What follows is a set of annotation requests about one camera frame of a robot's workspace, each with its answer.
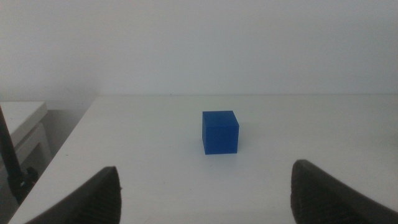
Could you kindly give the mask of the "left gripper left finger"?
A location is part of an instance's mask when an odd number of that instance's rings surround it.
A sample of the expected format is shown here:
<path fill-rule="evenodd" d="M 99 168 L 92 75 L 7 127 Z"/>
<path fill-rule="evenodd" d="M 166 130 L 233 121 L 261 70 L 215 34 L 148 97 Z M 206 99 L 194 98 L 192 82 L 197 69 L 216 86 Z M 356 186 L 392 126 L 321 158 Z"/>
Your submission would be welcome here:
<path fill-rule="evenodd" d="M 121 186 L 117 168 L 104 167 L 70 195 L 29 221 L 36 224 L 118 224 Z"/>

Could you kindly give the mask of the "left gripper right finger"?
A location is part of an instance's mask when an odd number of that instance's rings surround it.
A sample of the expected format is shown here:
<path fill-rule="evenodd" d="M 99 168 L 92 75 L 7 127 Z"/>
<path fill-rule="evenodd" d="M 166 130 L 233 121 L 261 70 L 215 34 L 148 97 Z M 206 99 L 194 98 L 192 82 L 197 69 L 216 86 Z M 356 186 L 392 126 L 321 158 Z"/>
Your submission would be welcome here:
<path fill-rule="evenodd" d="M 397 224 L 396 211 L 305 159 L 292 167 L 290 207 L 296 223 Z"/>

